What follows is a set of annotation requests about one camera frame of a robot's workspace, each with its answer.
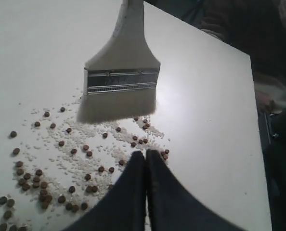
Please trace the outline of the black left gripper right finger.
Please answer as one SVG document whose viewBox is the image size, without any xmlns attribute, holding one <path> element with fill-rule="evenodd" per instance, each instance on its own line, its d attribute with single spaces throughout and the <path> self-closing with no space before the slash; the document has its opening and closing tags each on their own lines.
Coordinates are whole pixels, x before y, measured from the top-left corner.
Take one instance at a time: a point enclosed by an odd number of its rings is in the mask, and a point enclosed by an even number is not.
<svg viewBox="0 0 286 231">
<path fill-rule="evenodd" d="M 156 150 L 145 156 L 148 212 L 153 231 L 240 231 L 193 197 Z"/>
</svg>

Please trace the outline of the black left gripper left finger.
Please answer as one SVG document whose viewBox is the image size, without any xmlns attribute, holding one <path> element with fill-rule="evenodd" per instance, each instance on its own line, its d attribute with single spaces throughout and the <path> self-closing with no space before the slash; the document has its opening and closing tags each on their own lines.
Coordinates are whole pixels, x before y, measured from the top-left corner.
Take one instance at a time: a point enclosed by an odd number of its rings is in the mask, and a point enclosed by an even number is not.
<svg viewBox="0 0 286 231">
<path fill-rule="evenodd" d="M 113 188 L 65 231 L 144 231 L 146 216 L 145 158 L 132 153 Z"/>
</svg>

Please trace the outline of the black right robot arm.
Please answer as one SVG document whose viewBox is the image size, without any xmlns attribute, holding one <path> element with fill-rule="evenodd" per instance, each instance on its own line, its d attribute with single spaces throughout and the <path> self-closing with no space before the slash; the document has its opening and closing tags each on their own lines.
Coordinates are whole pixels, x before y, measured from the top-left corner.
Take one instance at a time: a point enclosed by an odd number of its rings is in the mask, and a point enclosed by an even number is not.
<svg viewBox="0 0 286 231">
<path fill-rule="evenodd" d="M 259 114 L 258 125 L 272 230 L 286 231 L 286 108 Z"/>
</svg>

